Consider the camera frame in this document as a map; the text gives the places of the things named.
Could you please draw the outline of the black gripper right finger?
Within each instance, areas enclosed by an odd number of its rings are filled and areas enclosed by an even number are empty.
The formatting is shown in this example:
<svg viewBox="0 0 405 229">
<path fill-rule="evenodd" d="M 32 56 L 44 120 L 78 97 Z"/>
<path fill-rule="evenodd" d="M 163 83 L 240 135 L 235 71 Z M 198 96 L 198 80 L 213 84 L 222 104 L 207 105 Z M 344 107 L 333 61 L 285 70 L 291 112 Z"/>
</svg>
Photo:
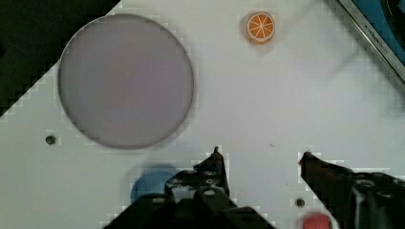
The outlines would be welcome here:
<svg viewBox="0 0 405 229">
<path fill-rule="evenodd" d="M 310 152 L 299 160 L 301 178 L 340 229 L 405 229 L 405 183 L 381 172 L 358 172 Z"/>
</svg>

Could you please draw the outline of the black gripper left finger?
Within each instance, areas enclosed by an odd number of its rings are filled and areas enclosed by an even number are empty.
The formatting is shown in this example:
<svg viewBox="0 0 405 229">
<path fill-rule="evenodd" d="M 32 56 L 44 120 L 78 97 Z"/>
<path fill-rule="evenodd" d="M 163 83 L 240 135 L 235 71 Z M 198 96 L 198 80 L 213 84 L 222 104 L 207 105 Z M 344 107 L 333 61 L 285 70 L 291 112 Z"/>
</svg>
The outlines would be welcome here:
<svg viewBox="0 0 405 229">
<path fill-rule="evenodd" d="M 219 149 L 191 170 L 165 182 L 162 194 L 146 194 L 103 229 L 276 229 L 251 207 L 229 196 Z"/>
</svg>

